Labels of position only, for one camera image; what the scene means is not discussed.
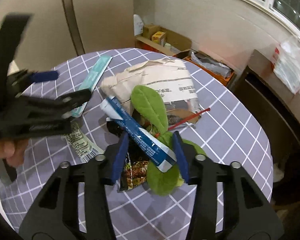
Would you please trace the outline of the person's left hand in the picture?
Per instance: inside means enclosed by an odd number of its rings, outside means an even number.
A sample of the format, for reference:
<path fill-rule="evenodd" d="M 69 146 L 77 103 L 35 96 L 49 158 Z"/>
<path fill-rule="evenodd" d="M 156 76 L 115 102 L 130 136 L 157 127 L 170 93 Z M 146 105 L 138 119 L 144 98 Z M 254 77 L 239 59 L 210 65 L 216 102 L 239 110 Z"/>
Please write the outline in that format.
<path fill-rule="evenodd" d="M 18 167 L 24 163 L 24 154 L 29 141 L 8 141 L 0 140 L 0 159 L 6 159 L 7 164 L 11 167 Z"/>

